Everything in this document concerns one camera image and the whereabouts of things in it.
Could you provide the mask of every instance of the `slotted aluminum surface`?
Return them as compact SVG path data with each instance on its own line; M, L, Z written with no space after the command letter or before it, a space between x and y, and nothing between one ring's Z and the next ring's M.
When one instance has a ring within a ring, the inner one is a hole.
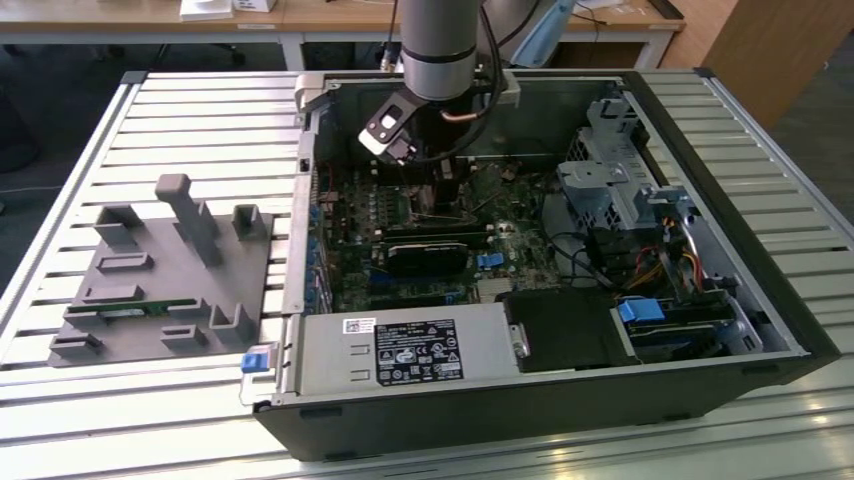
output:
M89 227L99 205L130 201L142 216L169 214L151 193L167 171L194 178L193 193L209 199L215 214L251 201L277 215L262 335L279 334L297 171L295 76L153 74L142 88L121 89L81 160L78 186L63 192L74 201L67 213L58 210L58 234L43 246L38 239L34 264L26 260L17 277L22 290L5 297L14 308L0 337L0 478L854 475L848 224L714 81L690 71L645 77L844 351L839 362L791 385L753 392L702 419L329 464L290 458L253 420L238 401L239 355L51 369L49 344L99 241ZM669 155L654 155L678 183Z

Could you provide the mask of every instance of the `power supply label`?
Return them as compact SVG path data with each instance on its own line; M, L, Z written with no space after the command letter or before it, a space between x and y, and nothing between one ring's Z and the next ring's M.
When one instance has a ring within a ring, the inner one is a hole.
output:
M377 325L374 341L384 387L465 378L454 320Z

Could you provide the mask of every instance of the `gray cylindrical arm segment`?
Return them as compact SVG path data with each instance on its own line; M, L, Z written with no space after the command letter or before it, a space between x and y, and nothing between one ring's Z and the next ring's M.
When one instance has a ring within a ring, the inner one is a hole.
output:
M480 5L480 0L401 0L405 80L428 100L450 100L472 87Z

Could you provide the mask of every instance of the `green circuit board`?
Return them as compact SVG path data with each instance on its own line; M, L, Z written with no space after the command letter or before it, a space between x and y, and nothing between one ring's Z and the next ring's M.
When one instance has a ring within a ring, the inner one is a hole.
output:
M413 228L434 220L414 214L409 196L417 187L377 187L365 176L347 185L335 204L326 207L334 311L480 303L488 301L478 290L485 280L506 279L500 283L514 290L560 285L561 274L540 230L540 178L540 174L514 175L504 162L485 165L461 190L457 222L437 218L436 224L490 225L489 245L469 250L460 275L406 281L385 270L388 246L373 241L372 234L378 228ZM478 257L497 253L504 256L501 265L480 268Z

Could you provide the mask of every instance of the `blue tab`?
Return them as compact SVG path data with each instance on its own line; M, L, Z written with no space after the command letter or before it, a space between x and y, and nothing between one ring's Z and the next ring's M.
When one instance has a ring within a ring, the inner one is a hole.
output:
M633 298L617 307L624 323L661 322L665 320L665 312L654 298Z
M261 373L270 370L270 355L267 353L246 353L241 362L243 373Z
M478 268L493 268L505 264L505 254L493 253L490 255L478 255Z

